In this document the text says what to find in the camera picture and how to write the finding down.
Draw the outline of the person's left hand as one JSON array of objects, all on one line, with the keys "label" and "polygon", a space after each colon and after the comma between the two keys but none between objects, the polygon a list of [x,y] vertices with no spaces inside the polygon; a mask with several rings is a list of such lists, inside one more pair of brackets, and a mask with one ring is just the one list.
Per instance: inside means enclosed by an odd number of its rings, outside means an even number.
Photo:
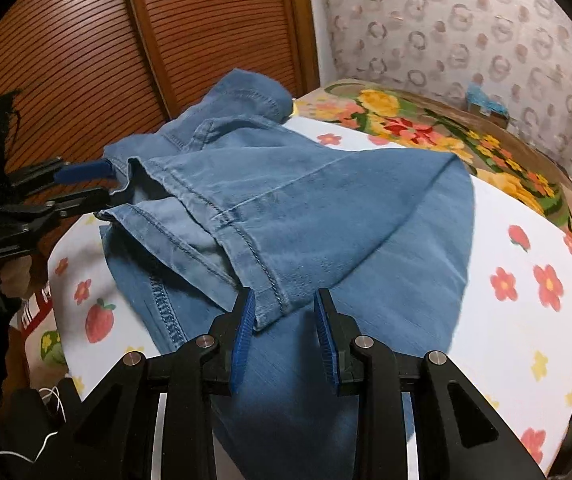
[{"label": "person's left hand", "polygon": [[32,259],[23,256],[0,264],[0,289],[8,298],[28,298]]}]

